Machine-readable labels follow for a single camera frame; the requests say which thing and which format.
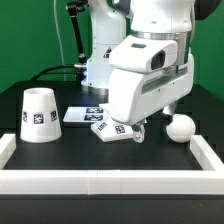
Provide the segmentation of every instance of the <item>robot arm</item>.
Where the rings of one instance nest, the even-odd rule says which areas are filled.
[[[173,104],[193,86],[189,45],[194,0],[128,2],[133,10],[131,35],[110,55],[116,69],[110,78],[109,113],[114,121],[131,126],[134,140],[142,142],[145,118]]]

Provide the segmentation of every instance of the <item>green wall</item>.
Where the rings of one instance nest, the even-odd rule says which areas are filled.
[[[196,22],[192,43],[195,83],[224,102],[224,1],[206,20]]]
[[[71,0],[57,0],[65,64],[77,62],[77,49],[70,18],[65,9]],[[78,16],[87,56],[91,53],[88,10]],[[196,22],[192,52],[195,83],[224,102],[224,1],[206,20]],[[54,0],[1,0],[0,92],[16,81],[27,80],[41,70],[61,65],[54,22]]]

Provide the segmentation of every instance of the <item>upside-down cup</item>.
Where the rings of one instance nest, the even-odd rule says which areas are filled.
[[[61,127],[54,91],[32,88],[24,91],[20,137],[26,142],[44,143],[58,139]]]

